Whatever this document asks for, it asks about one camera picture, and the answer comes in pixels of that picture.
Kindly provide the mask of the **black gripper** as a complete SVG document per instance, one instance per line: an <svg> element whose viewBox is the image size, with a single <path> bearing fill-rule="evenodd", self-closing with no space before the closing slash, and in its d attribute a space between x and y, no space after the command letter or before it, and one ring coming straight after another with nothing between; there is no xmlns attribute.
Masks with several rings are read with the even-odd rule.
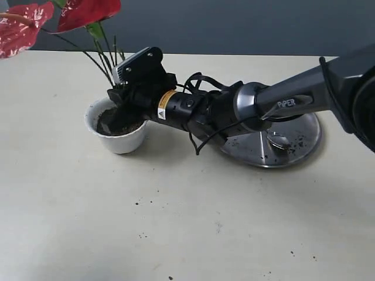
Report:
<svg viewBox="0 0 375 281"><path fill-rule="evenodd" d="M207 101L202 94L145 85L117 85L107 90L116 107L105 113L105 131L136 131L146 120L181 131L201 131Z"/></svg>

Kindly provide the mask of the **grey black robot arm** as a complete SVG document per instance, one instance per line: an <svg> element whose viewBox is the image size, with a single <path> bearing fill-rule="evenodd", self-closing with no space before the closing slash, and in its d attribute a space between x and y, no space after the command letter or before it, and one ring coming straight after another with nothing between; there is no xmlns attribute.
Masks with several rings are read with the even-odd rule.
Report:
<svg viewBox="0 0 375 281"><path fill-rule="evenodd" d="M347 133L374 149L373 45L331 61L320 57L318 66L274 85L224 85L200 72L179 84L162 59L161 49L147 47L113 68L108 96L115 107L100 119L103 131L150 120L199 139L199 152L208 143L331 111Z"/></svg>

